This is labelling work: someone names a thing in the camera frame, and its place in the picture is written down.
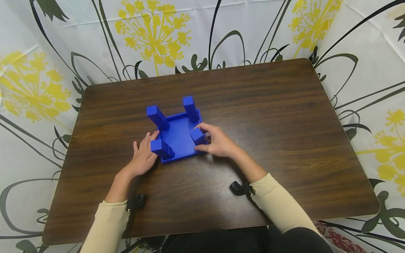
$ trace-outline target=blue plastic object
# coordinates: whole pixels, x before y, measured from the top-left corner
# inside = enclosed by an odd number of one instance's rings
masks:
[[[180,114],[166,117],[167,123],[169,125],[168,129],[165,130],[165,129],[161,128],[159,125],[157,125],[160,133],[159,133],[158,137],[156,138],[156,140],[158,140],[158,141],[160,140],[160,141],[162,141],[162,143],[167,144],[168,147],[170,147],[172,149],[172,151],[174,152],[174,157],[167,158],[168,156],[166,156],[166,154],[169,152],[165,151],[164,154],[161,155],[161,151],[157,151],[157,150],[161,150],[161,149],[159,149],[160,146],[158,146],[158,145],[155,146],[155,144],[154,144],[154,146],[152,146],[152,142],[151,142],[151,151],[154,152],[155,154],[157,154],[158,156],[160,156],[162,163],[174,162],[174,161],[182,160],[182,159],[197,155],[199,153],[202,153],[202,152],[196,151],[194,149],[196,144],[194,143],[193,139],[190,136],[190,132],[199,123],[201,123],[200,110],[196,109],[196,113],[197,113],[197,117],[198,117],[198,120],[196,122],[193,122],[192,120],[190,120],[187,112],[183,112]]]
[[[183,98],[183,106],[191,122],[197,122],[200,119],[192,96]]]
[[[191,139],[193,139],[195,145],[205,143],[205,136],[200,128],[196,128],[190,132]]]
[[[169,159],[175,156],[172,148],[161,139],[151,141],[151,151],[163,159]]]
[[[162,130],[168,130],[170,128],[167,118],[156,105],[146,108],[146,114],[153,121],[153,123],[155,123],[155,125]]]

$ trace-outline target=blue square base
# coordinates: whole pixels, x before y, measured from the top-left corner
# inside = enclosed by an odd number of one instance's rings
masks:
[[[167,121],[170,124],[169,130],[158,128],[160,134],[156,139],[162,139],[175,153],[173,158],[160,158],[162,163],[174,162],[202,153],[195,151],[194,147],[196,145],[190,136],[190,132],[201,123],[200,110],[197,109],[197,113],[200,118],[198,122],[191,122],[187,117],[187,113],[184,112],[167,117]]]

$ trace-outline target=wooden table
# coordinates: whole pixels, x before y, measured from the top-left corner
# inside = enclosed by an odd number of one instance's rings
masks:
[[[86,89],[52,202],[46,245],[83,242],[94,213],[132,158],[132,142],[155,130],[146,107],[169,116],[193,95],[205,122],[220,126],[298,201],[313,220],[369,215],[379,204],[310,63],[288,60],[177,74]],[[224,158],[155,164],[137,192],[148,196],[126,237],[271,224],[229,185],[246,179]]]

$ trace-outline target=floral curtain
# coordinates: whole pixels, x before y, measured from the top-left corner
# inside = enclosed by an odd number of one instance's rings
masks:
[[[319,231],[336,252],[405,252],[404,2],[1,1],[1,249],[80,250],[41,234],[89,85],[304,57],[381,204]],[[123,240],[119,252],[163,240]]]

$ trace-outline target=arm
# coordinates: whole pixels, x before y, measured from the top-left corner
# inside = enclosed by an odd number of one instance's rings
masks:
[[[126,211],[129,186],[136,176],[146,173],[155,163],[158,156],[151,152],[150,142],[158,134],[159,131],[152,135],[147,133],[139,148],[137,142],[134,142],[134,156],[115,176],[105,200],[99,204],[81,253],[117,252],[129,218]]]
[[[271,175],[260,167],[243,149],[236,145],[219,127],[201,123],[197,127],[209,132],[211,143],[198,145],[196,150],[229,157],[241,169],[256,194],[252,200],[262,209],[281,233],[296,227],[306,227],[317,234],[311,219]]]

